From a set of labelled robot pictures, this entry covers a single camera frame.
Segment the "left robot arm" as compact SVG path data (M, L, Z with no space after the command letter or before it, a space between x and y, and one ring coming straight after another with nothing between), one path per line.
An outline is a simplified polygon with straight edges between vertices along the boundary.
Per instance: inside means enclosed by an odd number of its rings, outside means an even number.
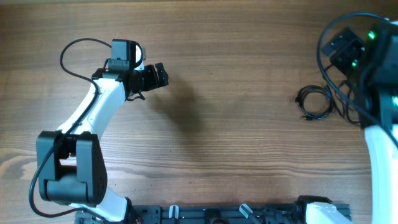
M169 84L162 63L145 65L144 47L114 39L111 56L91 77L90 89L75 112L56 130L36 140L37 169L29 187L34 213L56 218L77 213L96 223L141 223L129 198L108 187L100 140L111 118L127 101Z

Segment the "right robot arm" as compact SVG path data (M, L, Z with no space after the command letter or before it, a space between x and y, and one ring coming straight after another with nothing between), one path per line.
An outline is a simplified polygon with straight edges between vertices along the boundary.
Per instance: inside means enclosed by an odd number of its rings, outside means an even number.
M345 107L358 112L358 123L371 161L372 222L397 223L397 23L380 17L362 40L350 29L336 34L327 44L329 23L317 45L317 63L328 86ZM321 55L347 77L347 94L327 74Z

